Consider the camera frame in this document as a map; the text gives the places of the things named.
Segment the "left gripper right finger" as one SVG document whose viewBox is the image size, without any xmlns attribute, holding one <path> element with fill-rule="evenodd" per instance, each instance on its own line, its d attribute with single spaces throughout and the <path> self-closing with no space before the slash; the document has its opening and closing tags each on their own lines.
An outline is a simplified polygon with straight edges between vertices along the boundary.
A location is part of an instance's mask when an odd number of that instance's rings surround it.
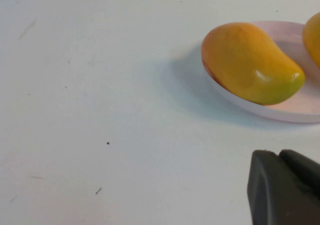
<svg viewBox="0 0 320 225">
<path fill-rule="evenodd" d="M 294 151 L 285 149 L 279 157 L 293 171 L 293 173 L 312 189 L 320 188 L 320 164 Z"/>
</svg>

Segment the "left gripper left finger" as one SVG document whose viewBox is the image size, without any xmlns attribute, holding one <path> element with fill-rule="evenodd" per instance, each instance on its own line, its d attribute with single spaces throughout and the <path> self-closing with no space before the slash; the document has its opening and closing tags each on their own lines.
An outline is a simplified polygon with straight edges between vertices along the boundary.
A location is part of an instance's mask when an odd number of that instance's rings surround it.
<svg viewBox="0 0 320 225">
<path fill-rule="evenodd" d="M 320 189 L 303 183 L 274 152 L 252 153 L 247 197 L 254 225 L 320 223 Z"/>
</svg>

